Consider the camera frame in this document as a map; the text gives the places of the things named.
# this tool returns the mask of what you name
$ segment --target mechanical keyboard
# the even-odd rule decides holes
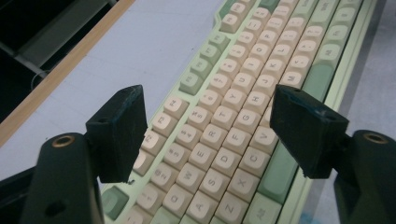
[[[297,223],[311,180],[269,127],[275,86],[336,110],[376,2],[225,1],[130,181],[104,186],[106,223]]]

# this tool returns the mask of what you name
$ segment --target wooden strip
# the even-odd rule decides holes
[[[119,17],[134,3],[134,0],[120,0],[67,54],[46,78],[18,105],[0,124],[0,147],[37,110],[47,97],[58,87],[91,48],[102,38]]]

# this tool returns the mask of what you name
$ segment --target space bar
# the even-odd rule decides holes
[[[279,143],[258,187],[258,192],[283,204],[296,169],[297,162],[283,144]]]

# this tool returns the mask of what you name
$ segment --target keyboard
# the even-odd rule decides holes
[[[274,89],[337,110],[376,3],[224,1],[129,182],[103,187],[106,223],[297,223],[312,180],[269,127]]]

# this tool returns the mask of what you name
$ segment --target gray surface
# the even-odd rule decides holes
[[[396,1],[388,0],[373,37],[367,60],[360,61],[346,89],[340,113],[350,123],[347,133],[372,130],[396,138]],[[315,180],[300,223],[339,223],[332,182]]]

